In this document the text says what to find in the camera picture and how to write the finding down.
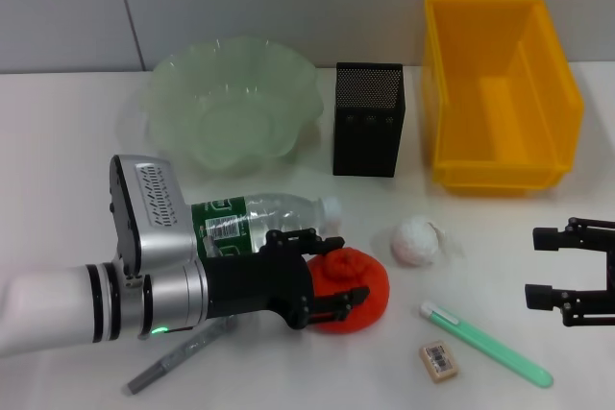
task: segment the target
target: bottle cap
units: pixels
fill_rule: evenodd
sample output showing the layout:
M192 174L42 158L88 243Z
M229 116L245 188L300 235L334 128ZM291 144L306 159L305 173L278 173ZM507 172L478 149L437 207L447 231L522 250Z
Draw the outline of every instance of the bottle cap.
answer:
M328 235L337 235L342 224L342 205L339 200L334 197L323 197L320 199L323 206L324 215L324 232Z

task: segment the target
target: barcode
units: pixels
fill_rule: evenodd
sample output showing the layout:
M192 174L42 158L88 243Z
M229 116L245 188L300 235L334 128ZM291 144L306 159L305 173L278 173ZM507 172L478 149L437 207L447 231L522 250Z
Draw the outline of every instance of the barcode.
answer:
M237 215L205 220L205 227L208 236L213 240L230 239L241 235L239 232L239 220L237 219Z
M446 358L444 348L441 346L427 348L427 354L431 359L431 363L439 373L446 372L453 367L451 362Z

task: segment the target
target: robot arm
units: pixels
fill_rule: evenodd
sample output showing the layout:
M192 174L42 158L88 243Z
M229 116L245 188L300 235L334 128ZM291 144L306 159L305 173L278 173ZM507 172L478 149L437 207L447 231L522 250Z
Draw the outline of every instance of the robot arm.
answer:
M615 223L570 218L564 231L536 228L533 239L536 250L605 252L606 290L556 290L551 285L527 284L528 308L551 311L558 307L565 326L615 326Z
M257 252L205 257L170 164L111 160L117 254L109 263L17 277L0 300L0 356L152 332L270 310L291 328L338 322L369 295L357 287L315 297L304 254L342 248L314 229L270 230Z

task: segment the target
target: green bottle label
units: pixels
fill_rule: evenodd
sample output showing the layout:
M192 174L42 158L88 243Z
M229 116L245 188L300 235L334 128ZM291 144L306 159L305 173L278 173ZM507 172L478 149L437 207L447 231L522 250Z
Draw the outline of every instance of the green bottle label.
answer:
M203 239L210 236L224 255L252 252L246 201L234 197L192 206L192 224L199 258L207 257Z

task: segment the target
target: red sponge ball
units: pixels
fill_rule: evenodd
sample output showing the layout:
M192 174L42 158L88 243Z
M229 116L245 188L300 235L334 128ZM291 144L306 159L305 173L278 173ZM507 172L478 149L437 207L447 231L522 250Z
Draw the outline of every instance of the red sponge ball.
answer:
M384 266L369 254L343 248L323 256L319 254L307 262L314 285L314 295L323 297L359 286L369 287L369 296L355 306L343 322L317 324L316 327L333 333L352 333L377 321L388 304L388 275Z

